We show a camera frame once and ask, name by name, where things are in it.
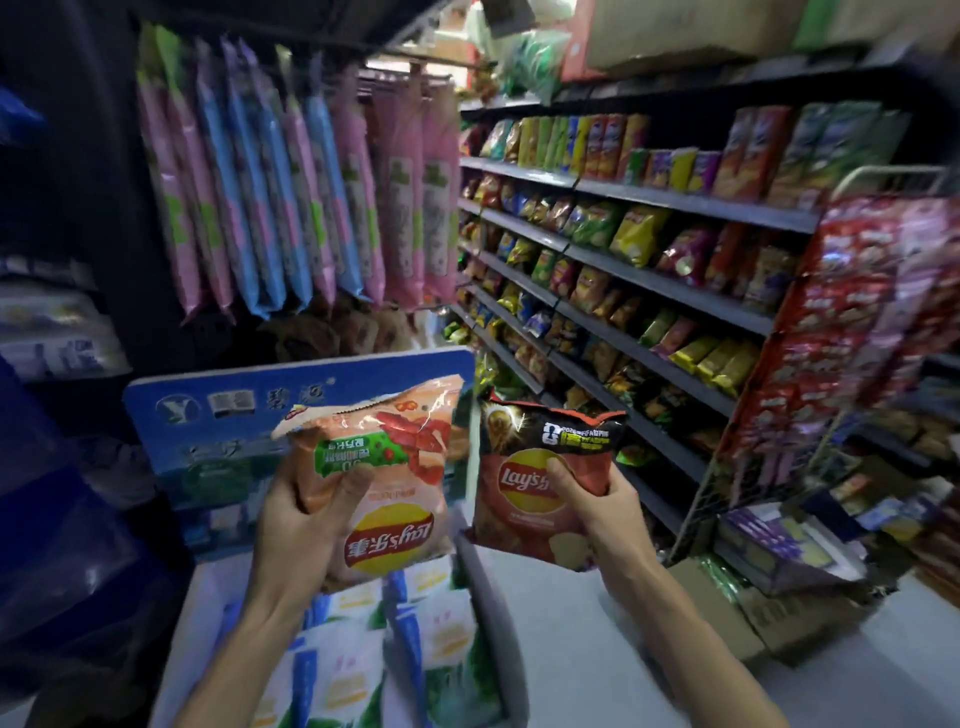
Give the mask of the person's right hand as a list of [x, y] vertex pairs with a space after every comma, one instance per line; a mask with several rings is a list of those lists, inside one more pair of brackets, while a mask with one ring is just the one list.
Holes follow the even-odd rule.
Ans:
[[580, 519], [609, 593], [628, 606], [649, 583], [658, 561], [636, 488], [616, 463], [608, 468], [606, 493], [595, 519]]

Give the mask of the pink chip bag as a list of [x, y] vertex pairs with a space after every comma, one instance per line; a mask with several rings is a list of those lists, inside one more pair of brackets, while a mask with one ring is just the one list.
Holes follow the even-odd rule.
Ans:
[[452, 373], [350, 405], [296, 405], [271, 431], [272, 440], [289, 441], [294, 486], [309, 514], [331, 504], [349, 473], [373, 469], [335, 542], [328, 591], [450, 551], [443, 481], [448, 461], [470, 453], [469, 431], [453, 423], [463, 387], [462, 376]]

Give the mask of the dark red chip bag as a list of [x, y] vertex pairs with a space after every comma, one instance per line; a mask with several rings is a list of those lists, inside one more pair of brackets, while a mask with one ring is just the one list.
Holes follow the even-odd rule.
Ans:
[[490, 394], [472, 520], [474, 542], [582, 573], [594, 553], [581, 519], [553, 489], [548, 464], [594, 496], [609, 491], [609, 469], [627, 427], [622, 410], [589, 416]]

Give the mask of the row of colourful snack bags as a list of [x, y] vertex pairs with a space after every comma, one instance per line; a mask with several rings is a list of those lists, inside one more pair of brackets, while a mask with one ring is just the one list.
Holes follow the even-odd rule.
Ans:
[[461, 249], [487, 273], [514, 284], [573, 326], [631, 356], [707, 407], [730, 416], [743, 383], [721, 386], [680, 350], [707, 338], [715, 345], [761, 344], [772, 321], [734, 301], [660, 275], [628, 269], [610, 257], [582, 260], [584, 249], [560, 251], [506, 235], [506, 253], [468, 241]]
[[491, 172], [469, 176], [460, 197], [563, 239], [583, 254], [651, 270], [678, 285], [741, 302], [773, 316], [799, 268], [803, 238], [794, 230], [699, 214], [636, 200], [580, 193]]
[[591, 416], [620, 411], [632, 432], [690, 479], [701, 479], [706, 472], [705, 442], [688, 434], [695, 420], [688, 412], [690, 397], [649, 367], [614, 352], [611, 373], [601, 377], [590, 362], [534, 337], [495, 301], [473, 312], [459, 301], [445, 308], [544, 404]]

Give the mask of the grey display bin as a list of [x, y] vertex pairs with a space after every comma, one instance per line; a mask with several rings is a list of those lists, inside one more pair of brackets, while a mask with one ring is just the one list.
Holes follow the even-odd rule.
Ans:
[[497, 687], [505, 713], [498, 726], [535, 728], [519, 633], [505, 593], [478, 546], [469, 540], [466, 532], [455, 531], [452, 540], [496, 670]]

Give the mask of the pile of blue white packets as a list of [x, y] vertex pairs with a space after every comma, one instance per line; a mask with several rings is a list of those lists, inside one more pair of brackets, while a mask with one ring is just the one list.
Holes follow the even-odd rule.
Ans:
[[461, 560], [315, 596], [248, 728], [506, 728]]

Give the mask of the purple product box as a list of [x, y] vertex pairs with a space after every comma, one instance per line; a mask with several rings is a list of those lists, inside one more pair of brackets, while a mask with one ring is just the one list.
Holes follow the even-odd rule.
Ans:
[[850, 548], [815, 517], [798, 521], [778, 502], [720, 516], [712, 550], [769, 598], [866, 581], [859, 548]]

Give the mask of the brown cardboard box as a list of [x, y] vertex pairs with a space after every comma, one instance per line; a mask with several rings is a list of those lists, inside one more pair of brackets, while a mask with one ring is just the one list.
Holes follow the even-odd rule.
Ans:
[[686, 558], [667, 571], [733, 656], [748, 666], [768, 659], [805, 661], [863, 625], [879, 606], [834, 587], [769, 597], [711, 554]]

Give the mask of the blue plastic wrapped bundle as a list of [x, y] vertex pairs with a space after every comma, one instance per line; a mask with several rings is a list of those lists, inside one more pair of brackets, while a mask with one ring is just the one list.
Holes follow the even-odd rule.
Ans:
[[0, 358], [0, 694], [71, 674], [153, 680], [193, 561], [118, 387], [24, 384]]

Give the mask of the black metal shelf unit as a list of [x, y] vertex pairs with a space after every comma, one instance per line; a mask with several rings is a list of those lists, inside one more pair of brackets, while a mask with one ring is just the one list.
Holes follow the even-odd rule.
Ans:
[[[631, 79], [612, 83], [605, 88], [565, 90], [558, 94], [558, 103], [564, 107], [579, 101], [581, 104], [577, 111], [580, 114], [572, 116], [649, 116], [652, 122], [649, 144], [654, 148], [701, 147], [719, 150], [725, 143], [735, 112], [743, 107], [783, 105], [799, 108], [814, 102], [876, 101], [913, 116], [896, 155], [885, 165], [954, 167], [960, 163], [959, 62], [928, 58], [907, 50], [886, 54], [880, 50], [869, 54], [843, 53], [837, 59], [817, 58], [810, 54], [806, 57], [788, 57], [782, 62], [786, 69], [774, 70], [768, 77], [762, 76], [760, 68], [745, 67], [715, 79], [714, 87], [704, 85], [690, 90], [655, 91], [652, 79]], [[802, 238], [798, 260], [814, 234], [829, 197], [821, 206], [805, 211], [777, 208], [765, 202], [738, 202], [668, 189], [579, 178], [472, 155], [462, 157], [461, 165], [463, 171], [471, 175], [490, 172], [529, 180], [537, 185], [575, 188], [580, 193], [590, 192], [604, 198], [637, 201], [678, 211], [746, 221], [769, 229], [794, 231]], [[462, 218], [460, 244], [467, 241], [479, 244], [486, 250], [506, 254], [506, 236], [511, 234], [564, 252], [561, 247], [563, 238], [549, 236], [545, 230], [490, 209], [480, 209], [468, 200], [460, 199], [459, 205]], [[504, 285], [501, 278], [492, 276], [471, 260], [468, 254], [466, 260], [466, 281], [462, 295], [466, 300], [463, 306], [469, 312], [480, 307], [488, 308], [492, 302], [496, 302], [509, 311], [527, 332], [547, 346], [570, 358], [589, 362], [601, 378], [606, 378], [612, 372], [613, 353], [619, 354], [613, 347], [566, 321], [513, 283]], [[780, 308], [773, 316], [764, 316], [746, 309], [738, 299], [683, 286], [735, 302], [741, 310], [771, 320], [772, 331], [769, 334], [773, 333], [774, 319]], [[479, 376], [483, 379], [491, 381], [505, 370], [520, 382], [526, 393], [544, 403], [499, 357], [481, 344], [472, 331], [461, 324], [454, 324], [447, 333], [453, 336], [468, 334], [472, 343], [480, 345], [482, 358]], [[714, 383], [721, 386], [743, 383], [744, 389], [767, 335], [760, 344], [741, 345], [737, 349], [731, 344], [715, 345], [704, 337], [684, 346], [678, 353], [678, 362], [697, 363], [698, 373], [713, 374]], [[925, 364], [932, 359], [954, 353], [960, 354], [960, 344], [945, 353], [931, 355], [922, 364], [918, 378]], [[692, 479], [674, 467], [644, 443], [628, 425], [625, 445], [630, 449], [626, 454], [620, 454], [619, 462], [628, 480], [640, 491], [642, 502], [673, 536], [672, 548], [741, 396], [734, 402], [733, 411], [728, 416], [687, 395], [691, 400], [687, 412], [695, 416], [687, 434], [695, 436], [697, 440], [702, 439], [708, 455], [706, 470], [701, 478]]]

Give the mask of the row of hanging pastel packets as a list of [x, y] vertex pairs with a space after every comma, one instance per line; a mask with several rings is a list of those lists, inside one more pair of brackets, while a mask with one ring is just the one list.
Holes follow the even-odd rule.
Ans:
[[455, 303], [453, 79], [324, 66], [141, 25], [139, 127], [185, 321], [207, 303], [269, 320], [339, 294], [375, 310]]

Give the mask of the hanging red snack packets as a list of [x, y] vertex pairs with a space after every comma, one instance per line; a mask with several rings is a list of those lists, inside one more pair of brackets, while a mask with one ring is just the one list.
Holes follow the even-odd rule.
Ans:
[[960, 343], [960, 195], [874, 194], [822, 214], [717, 461], [811, 449], [833, 420]]

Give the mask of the row of snack tubes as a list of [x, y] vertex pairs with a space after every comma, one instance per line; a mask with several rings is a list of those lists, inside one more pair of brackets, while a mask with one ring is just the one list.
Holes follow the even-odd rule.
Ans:
[[724, 145], [655, 148], [634, 113], [528, 116], [474, 125], [467, 156], [579, 179], [811, 212], [860, 166], [889, 164], [912, 114], [877, 101], [743, 106]]

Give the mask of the green plastic bags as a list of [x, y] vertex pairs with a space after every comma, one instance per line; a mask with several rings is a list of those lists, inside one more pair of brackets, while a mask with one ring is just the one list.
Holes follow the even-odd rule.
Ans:
[[494, 76], [501, 94], [531, 94], [542, 106], [551, 106], [570, 41], [569, 31], [557, 29], [527, 30], [498, 40]]

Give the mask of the large cardboard box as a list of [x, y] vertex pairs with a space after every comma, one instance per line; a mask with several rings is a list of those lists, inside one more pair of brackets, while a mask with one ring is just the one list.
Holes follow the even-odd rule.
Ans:
[[809, 0], [594, 0], [585, 67], [610, 77], [781, 56]]

